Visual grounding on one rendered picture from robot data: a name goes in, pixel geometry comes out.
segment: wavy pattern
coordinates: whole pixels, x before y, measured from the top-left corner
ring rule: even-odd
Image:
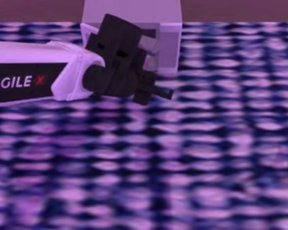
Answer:
[[[74,23],[0,40],[81,43]],[[288,230],[288,23],[188,23],[172,101],[0,108],[0,229]]]

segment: checkered fabric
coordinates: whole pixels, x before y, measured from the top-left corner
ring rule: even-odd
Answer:
[[[0,23],[0,40],[81,35]],[[172,101],[0,108],[0,230],[288,230],[288,23],[185,24],[158,84]]]

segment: robotic arm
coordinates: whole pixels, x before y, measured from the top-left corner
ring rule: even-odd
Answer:
[[[147,105],[151,95],[171,99],[173,91],[155,86],[155,73],[144,70],[156,51],[142,29],[106,14],[85,48],[65,42],[0,42],[0,106],[53,98],[72,101],[102,95],[130,97]]]

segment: agilex logo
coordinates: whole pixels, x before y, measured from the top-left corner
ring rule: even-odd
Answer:
[[[13,89],[13,88],[25,88],[32,85],[44,85],[45,76],[38,75],[33,76],[14,76],[0,78],[0,90],[2,89]]]

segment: brown wall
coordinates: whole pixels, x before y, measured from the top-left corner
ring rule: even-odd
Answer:
[[[288,21],[288,0],[181,0],[185,22]],[[0,22],[80,21],[83,0],[0,0]]]

